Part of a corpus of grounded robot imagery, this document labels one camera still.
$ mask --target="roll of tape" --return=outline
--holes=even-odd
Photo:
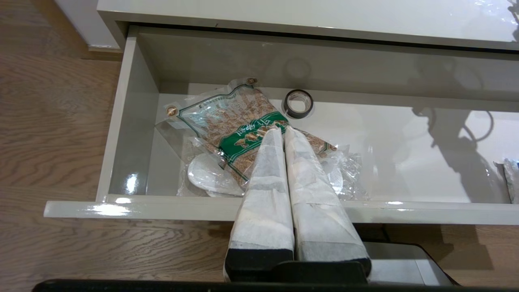
[[[294,101],[302,101],[305,105],[303,110],[295,109],[291,103]],[[289,117],[292,118],[304,118],[307,116],[313,108],[313,99],[312,96],[302,90],[302,89],[294,89],[286,94],[285,99],[283,100],[283,109]]]

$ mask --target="glossy white drawer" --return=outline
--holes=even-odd
[[[138,26],[96,202],[50,201],[45,216],[234,220],[240,198],[177,196],[185,166],[155,124],[165,104],[247,76],[278,108],[308,90],[315,110],[291,124],[361,153],[369,200],[343,202],[353,222],[519,224],[498,166],[519,157],[519,57]]]

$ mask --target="packaged snack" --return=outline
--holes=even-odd
[[[164,123],[167,123],[170,126],[167,131],[183,133],[168,136],[191,132],[201,138],[207,150],[221,157],[220,167],[229,171],[243,187],[252,174],[257,149],[265,133],[276,127],[284,133],[289,126],[289,121],[254,87],[256,82],[255,78],[237,79],[225,88],[165,105],[161,134],[165,135]],[[316,136],[303,133],[317,155],[336,150]]]

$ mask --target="white padded object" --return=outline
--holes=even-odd
[[[269,130],[263,137],[247,191],[234,222],[229,248],[294,250],[280,129]]]
[[[369,258],[306,137],[288,127],[285,155],[300,261]]]

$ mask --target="wooden floor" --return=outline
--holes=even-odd
[[[79,59],[28,0],[0,0],[1,291],[50,278],[222,281],[231,223],[43,218],[46,200],[94,200],[119,67]],[[519,287],[518,227],[386,230],[462,285]]]

